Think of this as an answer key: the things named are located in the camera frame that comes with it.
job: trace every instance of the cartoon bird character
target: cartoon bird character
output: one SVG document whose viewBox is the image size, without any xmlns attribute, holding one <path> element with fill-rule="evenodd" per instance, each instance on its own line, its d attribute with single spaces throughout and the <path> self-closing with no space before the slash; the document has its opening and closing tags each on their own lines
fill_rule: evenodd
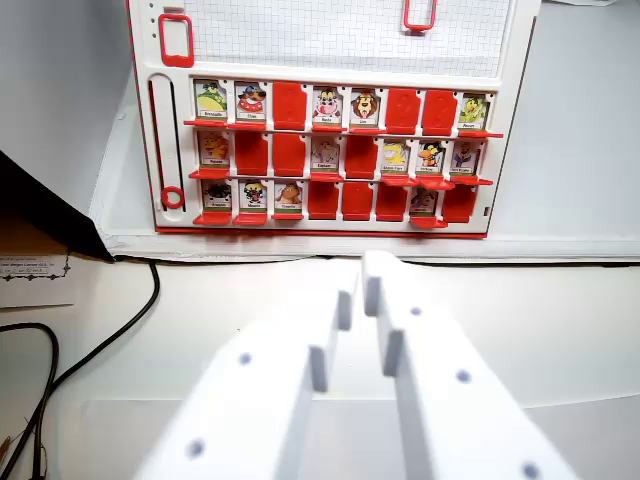
<svg viewBox="0 0 640 480">
<path fill-rule="evenodd" d="M 293 182 L 287 183 L 280 195 L 276 197 L 276 201 L 289 205 L 300 205 L 302 203 L 300 200 L 300 188 Z"/>
<path fill-rule="evenodd" d="M 264 90 L 247 85 L 244 92 L 238 95 L 238 98 L 240 99 L 238 101 L 238 107 L 245 112 L 262 113 L 264 112 L 262 102 L 264 102 L 266 96 L 267 93 Z"/>
<path fill-rule="evenodd" d="M 207 195 L 209 195 L 212 200 L 214 198 L 226 199 L 227 197 L 231 196 L 231 186 L 227 185 L 226 183 L 224 184 L 214 183 L 212 185 L 209 185 L 206 192 L 207 192 Z"/>
<path fill-rule="evenodd" d="M 482 122 L 487 114 L 487 105 L 484 98 L 471 97 L 464 104 L 464 110 L 460 112 L 460 121 L 463 123 Z"/>
<path fill-rule="evenodd" d="M 384 158 L 388 165 L 404 165 L 407 161 L 405 149 L 400 143 L 388 143 L 384 146 Z"/>
<path fill-rule="evenodd" d="M 418 187 L 418 191 L 416 192 L 415 196 L 411 199 L 411 206 L 413 207 L 429 207 L 431 205 L 431 202 L 434 202 L 436 200 L 436 196 L 422 188 L 422 187 Z"/>
<path fill-rule="evenodd" d="M 351 102 L 353 113 L 360 118 L 372 117 L 378 110 L 378 99 L 369 91 L 364 91 Z"/>
<path fill-rule="evenodd" d="M 338 104 L 338 93 L 331 88 L 326 88 L 320 92 L 316 99 L 316 109 L 313 117 L 339 117 L 340 105 Z"/>
<path fill-rule="evenodd" d="M 212 134 L 202 140 L 202 147 L 207 156 L 224 160 L 229 154 L 229 140 L 220 134 Z"/>
<path fill-rule="evenodd" d="M 460 145 L 460 151 L 453 156 L 453 159 L 456 161 L 456 168 L 463 167 L 463 164 L 472 158 L 473 152 L 471 151 L 470 142 L 463 142 L 462 145 Z"/>
<path fill-rule="evenodd" d="M 438 165 L 438 154 L 440 153 L 440 149 L 437 145 L 427 144 L 424 146 L 424 149 L 418 153 L 418 156 L 422 158 L 422 166 L 424 167 L 435 167 Z"/>
<path fill-rule="evenodd" d="M 244 193 L 249 204 L 259 205 L 264 196 L 264 186 L 258 180 L 249 180 L 244 186 Z"/>
<path fill-rule="evenodd" d="M 198 95 L 198 105 L 204 110 L 210 110 L 213 112 L 224 112 L 227 110 L 227 101 L 218 91 L 218 84 L 205 83 L 203 86 L 203 92 Z"/>
</svg>

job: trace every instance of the cartoon character picture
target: cartoon character picture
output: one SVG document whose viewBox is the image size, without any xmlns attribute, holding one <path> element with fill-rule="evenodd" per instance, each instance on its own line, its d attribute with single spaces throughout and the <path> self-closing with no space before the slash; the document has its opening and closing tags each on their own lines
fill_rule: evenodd
<svg viewBox="0 0 640 480">
<path fill-rule="evenodd" d="M 267 188 L 260 180 L 247 180 L 240 182 L 240 211 L 255 212 L 267 210 Z"/>
<path fill-rule="evenodd" d="M 432 192 L 423 187 L 417 187 L 416 194 L 411 199 L 409 215 L 422 217 L 435 215 L 437 200 L 437 192 Z"/>
<path fill-rule="evenodd" d="M 229 140 L 219 132 L 198 132 L 200 164 L 208 167 L 229 167 Z"/>
<path fill-rule="evenodd" d="M 311 140 L 311 170 L 337 172 L 340 145 L 331 137 L 314 137 Z"/>
<path fill-rule="evenodd" d="M 215 80 L 194 81 L 198 117 L 227 118 L 226 91 Z"/>
<path fill-rule="evenodd" d="M 456 143 L 449 172 L 456 175 L 473 175 L 478 160 L 478 149 L 471 142 Z"/>
<path fill-rule="evenodd" d="M 275 198 L 275 211 L 281 212 L 301 212 L 302 211 L 302 188 L 296 182 L 289 182 L 278 185 Z"/>
<path fill-rule="evenodd" d="M 409 147 L 406 143 L 385 142 L 382 173 L 404 173 L 409 161 Z"/>
<path fill-rule="evenodd" d="M 231 186 L 220 181 L 202 182 L 203 207 L 209 211 L 231 210 Z"/>
<path fill-rule="evenodd" d="M 421 143 L 418 152 L 418 162 L 416 173 L 440 173 L 442 170 L 442 159 L 444 158 L 444 147 L 440 142 Z"/>
<path fill-rule="evenodd" d="M 465 95 L 458 127 L 482 130 L 487 119 L 487 106 L 484 95 Z"/>
<path fill-rule="evenodd" d="M 312 114 L 313 123 L 341 123 L 342 97 L 338 95 L 336 88 L 314 89 L 313 97 L 315 102 Z"/>
<path fill-rule="evenodd" d="M 376 126 L 378 104 L 378 97 L 372 90 L 354 90 L 351 93 L 351 124 Z"/>
<path fill-rule="evenodd" d="M 238 97 L 236 115 L 239 120 L 266 121 L 265 99 L 267 92 L 262 90 L 257 83 L 236 84 L 236 96 Z"/>
</svg>

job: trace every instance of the cartoon dog character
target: cartoon dog character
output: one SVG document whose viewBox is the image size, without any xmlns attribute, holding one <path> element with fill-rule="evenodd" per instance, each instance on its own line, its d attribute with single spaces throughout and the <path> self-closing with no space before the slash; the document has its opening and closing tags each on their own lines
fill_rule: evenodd
<svg viewBox="0 0 640 480">
<path fill-rule="evenodd" d="M 287 183 L 280 195 L 276 197 L 276 201 L 289 205 L 300 205 L 302 203 L 300 200 L 300 188 L 293 182 Z"/>
<path fill-rule="evenodd" d="M 240 99 L 238 101 L 238 107 L 245 112 L 262 113 L 264 112 L 262 102 L 264 102 L 266 96 L 267 92 L 264 90 L 247 85 L 244 92 L 242 92 L 241 95 L 238 95 L 238 98 Z"/>
<path fill-rule="evenodd" d="M 338 163 L 338 146 L 328 140 L 321 140 L 312 145 L 311 154 L 319 163 Z"/>
<path fill-rule="evenodd" d="M 463 123 L 480 123 L 487 114 L 487 106 L 484 98 L 471 97 L 467 99 L 464 110 L 460 112 L 460 121 Z"/>
<path fill-rule="evenodd" d="M 313 117 L 339 117 L 340 105 L 338 104 L 338 93 L 331 88 L 326 88 L 318 94 L 316 99 L 316 109 Z"/>
<path fill-rule="evenodd" d="M 460 145 L 460 151 L 453 156 L 453 159 L 456 161 L 456 168 L 463 167 L 463 163 L 472 160 L 474 156 L 475 155 L 471 151 L 471 143 L 462 142 L 462 145 Z"/>
<path fill-rule="evenodd" d="M 418 153 L 418 156 L 422 158 L 424 167 L 435 167 L 438 165 L 438 154 L 440 153 L 440 147 L 435 144 L 427 144 L 424 146 L 424 150 Z"/>
<path fill-rule="evenodd" d="M 434 202 L 435 200 L 436 196 L 432 192 L 422 187 L 418 187 L 416 195 L 411 199 L 411 205 L 413 207 L 429 207 L 431 202 Z"/>
<path fill-rule="evenodd" d="M 389 165 L 404 165 L 407 161 L 405 149 L 400 143 L 388 143 L 384 146 L 384 158 Z"/>
<path fill-rule="evenodd" d="M 372 117 L 378 111 L 378 99 L 369 91 L 364 91 L 353 100 L 353 113 L 360 118 Z"/>
<path fill-rule="evenodd" d="M 229 140 L 219 134 L 206 136 L 204 140 L 202 140 L 202 147 L 207 153 L 207 156 L 219 160 L 226 159 L 229 154 Z"/>
<path fill-rule="evenodd" d="M 244 186 L 244 193 L 249 200 L 249 204 L 260 204 L 264 196 L 264 186 L 258 180 L 249 180 Z"/>
<path fill-rule="evenodd" d="M 206 190 L 207 195 L 209 195 L 212 199 L 214 198 L 227 198 L 231 196 L 231 186 L 226 183 L 214 183 L 209 185 Z"/>
</svg>

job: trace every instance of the guess who game board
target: guess who game board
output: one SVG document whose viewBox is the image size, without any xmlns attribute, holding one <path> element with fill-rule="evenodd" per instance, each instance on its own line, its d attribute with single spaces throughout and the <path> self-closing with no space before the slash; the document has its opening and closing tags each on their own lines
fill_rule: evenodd
<svg viewBox="0 0 640 480">
<path fill-rule="evenodd" d="M 129 0 L 157 230 L 484 236 L 539 2 L 472 3 Z"/>
</svg>

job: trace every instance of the grid paper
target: grid paper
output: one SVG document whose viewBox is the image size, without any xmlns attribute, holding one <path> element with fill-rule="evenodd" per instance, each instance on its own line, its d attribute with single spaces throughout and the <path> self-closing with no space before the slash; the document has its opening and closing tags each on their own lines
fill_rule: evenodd
<svg viewBox="0 0 640 480">
<path fill-rule="evenodd" d="M 407 33 L 404 0 L 185 0 L 197 60 L 496 77 L 510 0 L 440 0 Z M 431 0 L 409 20 L 429 23 Z"/>
</svg>

